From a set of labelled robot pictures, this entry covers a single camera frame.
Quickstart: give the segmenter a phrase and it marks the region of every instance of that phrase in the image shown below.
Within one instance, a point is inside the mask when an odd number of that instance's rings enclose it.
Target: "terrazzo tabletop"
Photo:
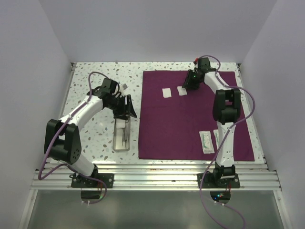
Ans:
[[[120,85],[127,84],[125,94],[131,94],[132,103],[138,118],[140,117],[142,97],[143,71],[153,70],[189,70],[194,67],[192,62],[79,62],[69,88],[63,115],[73,110],[89,91],[88,74],[98,71],[106,74],[109,78],[117,81]],[[235,72],[238,86],[243,86],[236,63],[221,63],[220,71]],[[91,77],[92,88],[100,86],[104,77],[93,75]],[[249,105],[242,92],[242,105],[245,115],[250,113]],[[103,109],[97,113],[81,130],[81,146],[83,155],[96,164],[202,164],[208,161],[181,161],[181,160],[146,160],[138,158],[139,119],[132,118],[130,150],[128,152],[115,152],[112,148],[114,119],[112,110]],[[247,120],[249,135],[254,152],[254,162],[238,161],[237,164],[263,164],[263,152],[257,137],[254,121]]]

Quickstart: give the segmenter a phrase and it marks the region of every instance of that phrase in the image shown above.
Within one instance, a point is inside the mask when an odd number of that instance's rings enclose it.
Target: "gray floor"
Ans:
[[[246,218],[247,229],[282,229],[272,191],[233,192],[228,203]],[[228,228],[241,218],[207,200],[209,210]],[[110,191],[102,202],[81,205],[80,191],[39,191],[29,229],[218,229],[205,212],[199,192]]]

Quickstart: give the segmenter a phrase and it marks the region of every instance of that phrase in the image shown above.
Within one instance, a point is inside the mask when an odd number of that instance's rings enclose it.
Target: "purple mat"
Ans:
[[[211,131],[217,124],[212,116],[214,93],[205,84],[197,91],[180,96],[187,71],[143,72],[142,104],[139,132],[139,158],[159,160],[211,160],[214,154],[204,154],[199,131]],[[220,72],[229,85],[236,86],[234,72]],[[164,98],[162,89],[170,88],[171,98]],[[246,122],[236,126],[234,159],[254,161]]]

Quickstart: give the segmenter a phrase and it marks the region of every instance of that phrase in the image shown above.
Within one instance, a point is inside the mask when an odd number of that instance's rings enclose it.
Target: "purple cable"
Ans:
[[[43,180],[45,179],[48,175],[50,175],[52,172],[54,172],[56,169],[58,169],[59,167],[61,166],[67,166],[68,164],[64,163],[64,164],[60,164],[60,165],[57,165],[56,167],[52,168],[47,174],[45,174],[43,177],[41,176],[42,175],[42,172],[44,170],[44,166],[46,165],[46,162],[47,162],[47,159],[49,157],[49,154],[50,154],[50,151],[51,151],[51,148],[53,147],[54,145],[54,142],[56,141],[57,137],[59,136],[59,134],[61,133],[61,131],[65,128],[65,126],[68,124],[68,122],[75,116],[75,114],[77,112],[79,112],[79,110],[81,110],[90,100],[91,100],[91,97],[92,97],[92,87],[91,87],[91,82],[90,82],[90,78],[91,78],[91,75],[93,74],[100,74],[102,76],[104,76],[105,78],[109,79],[108,76],[106,76],[105,74],[103,73],[100,73],[100,72],[91,72],[88,76],[88,83],[89,83],[89,97],[88,97],[88,100],[84,103],[82,103],[77,109],[75,109],[75,111],[71,114],[71,117],[67,118],[66,122],[64,122],[61,127],[58,129],[58,131],[55,133],[54,137],[52,138],[48,148],[47,148],[47,151],[43,157],[43,161],[42,161],[42,164],[41,164],[41,167],[39,169],[39,173],[38,173],[38,180]],[[95,178],[92,178],[92,177],[87,177],[83,174],[80,174],[80,176],[82,177],[85,177],[85,178],[88,178],[88,179],[91,179],[91,180],[95,180],[95,181],[98,181],[98,182],[102,182],[101,180],[98,180],[98,179],[95,179]],[[105,187],[105,193],[103,195],[103,197],[101,199],[99,199],[98,201],[95,201],[95,202],[92,202],[93,204],[94,203],[97,203],[99,202],[100,200],[102,200],[105,195],[106,195],[106,192],[107,192],[107,187],[106,187],[106,184],[103,183],[104,187]]]
[[[229,133],[230,133],[232,127],[235,126],[235,125],[237,125],[237,124],[239,124],[239,123],[241,123],[241,122],[243,122],[243,121],[245,121],[245,120],[248,119],[249,117],[251,117],[251,115],[254,113],[256,104],[255,104],[255,100],[254,100],[253,96],[251,95],[251,93],[250,93],[249,91],[247,91],[246,89],[244,89],[244,88],[242,88],[242,87],[238,87],[238,86],[227,86],[227,85],[225,85],[225,84],[219,79],[219,77],[217,76],[217,73],[218,73],[218,70],[220,69],[220,61],[219,61],[217,58],[215,58],[215,57],[213,57],[213,56],[210,56],[210,55],[204,55],[204,56],[201,56],[201,57],[199,57],[199,58],[203,58],[203,57],[212,57],[212,58],[214,58],[215,60],[217,60],[219,66],[218,66],[218,68],[217,68],[216,71],[215,71],[215,77],[217,78],[217,80],[218,80],[224,87],[226,87],[226,88],[237,88],[237,89],[241,89],[241,90],[245,91],[245,92],[251,97],[252,102],[253,102],[253,107],[252,107],[252,111],[250,112],[250,114],[249,114],[247,117],[245,117],[245,118],[243,118],[243,119],[237,121],[236,123],[234,123],[233,125],[231,125],[231,126],[229,127],[227,133],[224,135],[224,139],[222,140],[222,142],[220,143],[220,145],[219,145],[219,147],[218,147],[218,149],[217,149],[217,152],[216,152],[214,158],[211,160],[210,164],[208,165],[208,167],[205,169],[205,171],[204,171],[204,173],[203,173],[203,176],[202,176],[202,177],[204,178],[205,174],[207,173],[207,171],[209,170],[209,168],[211,167],[211,165],[213,164],[213,162],[216,160],[217,155],[218,155],[218,153],[219,153],[221,147],[223,146],[224,141],[225,141],[226,138],[228,137],[228,135],[229,135]],[[207,213],[207,214],[208,214],[208,215],[209,215],[209,216],[210,216],[219,226],[221,226],[221,227],[224,228],[224,229],[228,229],[224,224],[222,224],[220,221],[218,221],[218,219],[216,219],[216,218],[210,213],[210,211],[207,209],[207,206],[205,205],[205,202],[204,202],[203,196],[202,196],[203,178],[201,179],[200,188],[199,188],[199,194],[200,194],[200,199],[201,199],[202,205],[203,205],[203,207],[204,207],[206,213]],[[243,220],[243,229],[245,229],[245,227],[246,227],[246,221],[245,221],[244,216],[241,214],[241,212],[238,211],[237,209],[235,209],[235,208],[229,206],[229,205],[225,205],[225,207],[227,207],[227,208],[229,208],[229,209],[235,211],[235,212],[242,218],[242,220]]]

